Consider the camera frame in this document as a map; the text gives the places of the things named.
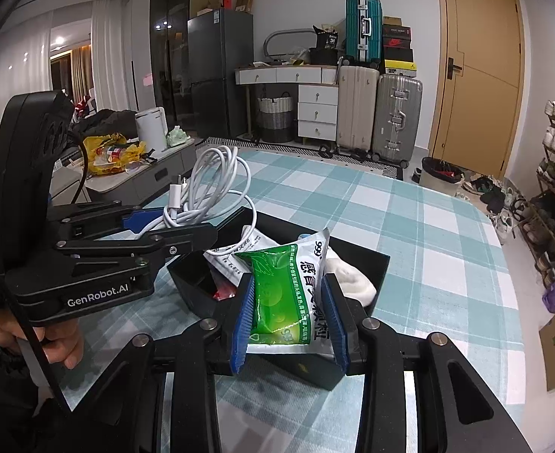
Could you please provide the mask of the person left hand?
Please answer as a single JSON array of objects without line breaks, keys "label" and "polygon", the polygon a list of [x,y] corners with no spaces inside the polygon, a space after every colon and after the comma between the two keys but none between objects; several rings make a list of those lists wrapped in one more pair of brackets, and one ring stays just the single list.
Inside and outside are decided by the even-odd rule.
[{"label": "person left hand", "polygon": [[[56,323],[47,327],[34,327],[34,332],[43,346],[44,354],[50,364],[61,363],[74,369],[82,360],[84,339],[77,319]],[[19,339],[25,333],[9,310],[0,310],[0,347],[20,353]]]}]

